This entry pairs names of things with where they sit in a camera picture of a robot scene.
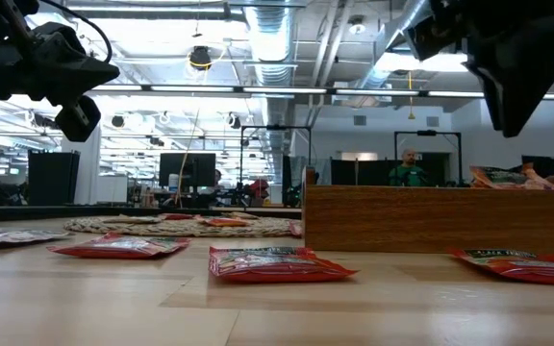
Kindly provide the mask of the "silver ventilation duct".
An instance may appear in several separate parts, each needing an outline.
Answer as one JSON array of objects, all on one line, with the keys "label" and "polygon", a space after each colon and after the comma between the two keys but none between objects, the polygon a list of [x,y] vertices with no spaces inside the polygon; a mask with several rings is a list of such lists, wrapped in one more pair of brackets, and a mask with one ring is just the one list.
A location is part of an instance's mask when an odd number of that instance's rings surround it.
[{"label": "silver ventilation duct", "polygon": [[294,9],[291,0],[257,0],[257,6],[244,9],[249,26],[249,45],[258,83],[264,87],[291,85],[291,59]]}]

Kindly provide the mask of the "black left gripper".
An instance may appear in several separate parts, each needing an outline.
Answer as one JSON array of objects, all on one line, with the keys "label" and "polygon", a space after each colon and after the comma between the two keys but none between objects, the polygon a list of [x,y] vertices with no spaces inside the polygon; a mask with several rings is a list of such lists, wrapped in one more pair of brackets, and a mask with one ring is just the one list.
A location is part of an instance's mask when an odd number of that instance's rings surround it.
[{"label": "black left gripper", "polygon": [[[25,94],[34,101],[69,104],[119,74],[114,65],[75,49],[62,34],[0,26],[0,100]],[[100,110],[86,95],[74,106],[64,106],[55,118],[72,142],[85,142],[100,120]]]}]

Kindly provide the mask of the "tall black panel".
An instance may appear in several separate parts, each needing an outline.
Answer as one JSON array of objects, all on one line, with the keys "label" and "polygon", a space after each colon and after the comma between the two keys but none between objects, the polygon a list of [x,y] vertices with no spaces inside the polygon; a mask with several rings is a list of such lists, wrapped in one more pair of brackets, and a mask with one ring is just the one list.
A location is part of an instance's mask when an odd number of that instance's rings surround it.
[{"label": "tall black panel", "polygon": [[74,202],[80,155],[76,152],[30,152],[28,203],[64,206]]}]

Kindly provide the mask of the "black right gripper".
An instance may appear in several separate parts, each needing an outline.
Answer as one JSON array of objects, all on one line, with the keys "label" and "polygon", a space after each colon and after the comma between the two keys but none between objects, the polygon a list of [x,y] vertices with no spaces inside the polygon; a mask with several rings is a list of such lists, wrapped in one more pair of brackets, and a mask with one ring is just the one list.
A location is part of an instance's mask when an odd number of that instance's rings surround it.
[{"label": "black right gripper", "polygon": [[554,84],[554,0],[468,0],[467,69],[493,128],[515,137]]}]

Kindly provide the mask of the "red background object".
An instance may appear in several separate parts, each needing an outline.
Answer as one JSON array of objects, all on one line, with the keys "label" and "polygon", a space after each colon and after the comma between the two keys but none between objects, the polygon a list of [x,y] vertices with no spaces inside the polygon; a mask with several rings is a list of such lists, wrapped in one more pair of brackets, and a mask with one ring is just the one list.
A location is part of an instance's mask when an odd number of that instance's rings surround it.
[{"label": "red background object", "polygon": [[250,195],[254,198],[265,199],[269,196],[268,193],[269,183],[265,179],[255,180],[250,186]]}]

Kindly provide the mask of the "orange peach tea packet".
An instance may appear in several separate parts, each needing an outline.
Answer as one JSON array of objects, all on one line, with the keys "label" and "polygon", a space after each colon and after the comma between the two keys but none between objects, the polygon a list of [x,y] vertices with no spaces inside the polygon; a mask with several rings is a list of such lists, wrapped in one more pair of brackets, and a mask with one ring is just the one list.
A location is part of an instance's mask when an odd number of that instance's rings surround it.
[{"label": "orange peach tea packet", "polygon": [[210,227],[246,227],[248,223],[236,218],[198,218],[200,224]]},{"label": "orange peach tea packet", "polygon": [[526,163],[517,170],[491,166],[471,166],[469,169],[474,187],[554,190],[554,184],[541,177],[532,163]]}]

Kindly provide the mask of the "small black monitor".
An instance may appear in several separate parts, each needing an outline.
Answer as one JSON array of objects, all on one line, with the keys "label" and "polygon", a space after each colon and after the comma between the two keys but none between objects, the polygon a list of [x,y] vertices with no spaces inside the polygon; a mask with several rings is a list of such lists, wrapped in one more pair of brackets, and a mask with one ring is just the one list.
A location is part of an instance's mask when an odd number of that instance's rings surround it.
[{"label": "small black monitor", "polygon": [[523,164],[531,163],[535,172],[543,177],[554,176],[554,157],[522,156]]}]

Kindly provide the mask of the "long ceiling light strip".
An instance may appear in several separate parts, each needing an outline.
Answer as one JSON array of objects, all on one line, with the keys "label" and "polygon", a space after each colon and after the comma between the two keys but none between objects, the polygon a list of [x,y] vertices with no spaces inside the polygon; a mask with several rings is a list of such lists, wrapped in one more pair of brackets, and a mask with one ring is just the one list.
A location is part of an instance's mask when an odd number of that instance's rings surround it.
[{"label": "long ceiling light strip", "polygon": [[[409,89],[353,89],[333,88],[335,95],[343,96],[389,96],[389,97],[431,97],[431,98],[484,98],[480,91],[447,91],[447,90],[409,90]],[[542,100],[554,101],[554,93],[547,93]]]},{"label": "long ceiling light strip", "polygon": [[183,92],[183,93],[265,93],[265,94],[326,94],[331,89],[317,87],[286,87],[286,86],[179,86],[179,85],[104,85],[91,91],[108,92]]}]

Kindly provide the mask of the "black partition panel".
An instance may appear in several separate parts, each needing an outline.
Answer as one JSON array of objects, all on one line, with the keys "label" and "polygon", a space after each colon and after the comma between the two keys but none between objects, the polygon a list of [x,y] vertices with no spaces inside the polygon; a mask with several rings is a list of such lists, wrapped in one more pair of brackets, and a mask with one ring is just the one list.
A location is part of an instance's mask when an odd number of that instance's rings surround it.
[{"label": "black partition panel", "polygon": [[388,185],[395,163],[381,161],[331,160],[332,185]]}]

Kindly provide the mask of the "black aluminium table frame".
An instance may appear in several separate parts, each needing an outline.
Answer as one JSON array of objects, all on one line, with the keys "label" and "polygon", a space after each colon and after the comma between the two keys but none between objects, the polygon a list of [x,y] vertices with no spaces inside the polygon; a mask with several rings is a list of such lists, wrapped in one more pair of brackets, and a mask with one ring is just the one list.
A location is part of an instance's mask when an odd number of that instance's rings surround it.
[{"label": "black aluminium table frame", "polygon": [[74,218],[83,216],[116,216],[120,214],[128,216],[154,216],[163,213],[181,213],[202,216],[219,216],[233,209],[207,210],[207,209],[160,209],[160,208],[124,208],[107,206],[7,206],[0,207],[0,222],[40,220],[52,218]]}]

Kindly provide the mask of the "round woven straw placemat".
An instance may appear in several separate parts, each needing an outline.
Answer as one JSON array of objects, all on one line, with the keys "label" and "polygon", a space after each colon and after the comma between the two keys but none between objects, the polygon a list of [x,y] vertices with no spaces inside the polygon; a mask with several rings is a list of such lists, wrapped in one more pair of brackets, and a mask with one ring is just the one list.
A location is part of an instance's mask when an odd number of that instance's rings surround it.
[{"label": "round woven straw placemat", "polygon": [[246,227],[210,227],[200,224],[198,218],[232,218],[230,212],[222,216],[194,215],[193,219],[164,221],[156,216],[95,216],[74,218],[64,223],[69,232],[105,235],[175,236],[175,237],[282,237],[292,236],[289,222],[294,219],[260,217],[245,220]]}]

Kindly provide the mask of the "black computer monitor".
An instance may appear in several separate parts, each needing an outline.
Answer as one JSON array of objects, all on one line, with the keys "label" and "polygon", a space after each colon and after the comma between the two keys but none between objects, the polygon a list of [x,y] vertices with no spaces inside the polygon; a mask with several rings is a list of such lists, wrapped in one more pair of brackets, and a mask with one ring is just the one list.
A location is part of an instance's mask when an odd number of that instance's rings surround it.
[{"label": "black computer monitor", "polygon": [[168,186],[169,176],[183,178],[182,186],[214,186],[216,155],[207,153],[162,153],[159,165],[159,184]]}]

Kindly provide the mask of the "black metal station frame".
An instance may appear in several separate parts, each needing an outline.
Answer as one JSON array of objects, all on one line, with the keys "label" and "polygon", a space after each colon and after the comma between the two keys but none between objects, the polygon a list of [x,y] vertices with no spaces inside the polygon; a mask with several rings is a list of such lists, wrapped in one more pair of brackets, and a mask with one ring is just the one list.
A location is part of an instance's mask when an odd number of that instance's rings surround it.
[{"label": "black metal station frame", "polygon": [[[243,151],[244,149],[249,145],[249,140],[254,140],[255,133],[258,130],[265,130],[266,132],[290,132],[290,139],[294,139],[294,133],[299,133],[301,130],[304,130],[307,132],[307,135],[301,135],[300,137],[302,139],[307,140],[308,144],[308,161],[311,161],[313,158],[313,142],[312,142],[312,128],[310,126],[289,126],[289,125],[279,125],[279,124],[273,124],[273,125],[243,125],[240,128],[240,139],[239,139],[239,185],[243,185]],[[292,179],[292,165],[290,161],[286,160],[286,151],[283,151],[282,154],[282,173],[281,173],[281,186],[284,189],[288,189],[291,186],[291,179]]]},{"label": "black metal station frame", "polygon": [[393,158],[397,160],[398,154],[398,137],[400,135],[414,135],[414,136],[454,136],[457,138],[457,158],[458,158],[458,185],[465,185],[464,172],[463,172],[463,140],[460,132],[442,132],[435,130],[418,130],[418,131],[395,131],[393,132]]}]

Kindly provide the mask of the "yellow hanging pendant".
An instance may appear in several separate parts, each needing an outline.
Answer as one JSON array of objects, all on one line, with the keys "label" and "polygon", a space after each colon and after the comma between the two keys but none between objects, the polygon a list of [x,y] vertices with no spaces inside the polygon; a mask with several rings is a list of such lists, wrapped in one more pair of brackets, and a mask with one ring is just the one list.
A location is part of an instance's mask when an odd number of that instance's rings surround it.
[{"label": "yellow hanging pendant", "polygon": [[[408,90],[413,91],[413,78],[412,78],[412,71],[409,71],[407,74],[407,81],[408,81]],[[414,96],[409,97],[409,120],[415,120],[416,116],[414,114]]]}]

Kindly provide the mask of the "white pillar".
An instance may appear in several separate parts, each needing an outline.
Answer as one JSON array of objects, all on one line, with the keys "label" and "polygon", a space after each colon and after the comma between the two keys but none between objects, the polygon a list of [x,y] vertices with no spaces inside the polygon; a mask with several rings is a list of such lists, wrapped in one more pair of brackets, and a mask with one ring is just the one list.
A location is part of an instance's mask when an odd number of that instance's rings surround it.
[{"label": "white pillar", "polygon": [[74,203],[76,205],[93,205],[97,198],[97,183],[100,171],[101,129],[97,125],[85,142],[72,142],[62,139],[63,152],[79,154],[79,166]]}]

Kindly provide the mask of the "wooden tea box organiser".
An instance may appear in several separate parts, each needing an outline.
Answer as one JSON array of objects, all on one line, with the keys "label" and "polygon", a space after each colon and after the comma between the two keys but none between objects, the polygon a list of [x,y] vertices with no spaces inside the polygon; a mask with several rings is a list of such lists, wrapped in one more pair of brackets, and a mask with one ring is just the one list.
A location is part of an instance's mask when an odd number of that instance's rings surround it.
[{"label": "wooden tea box organiser", "polygon": [[319,251],[554,255],[554,191],[307,185],[305,244]]}]

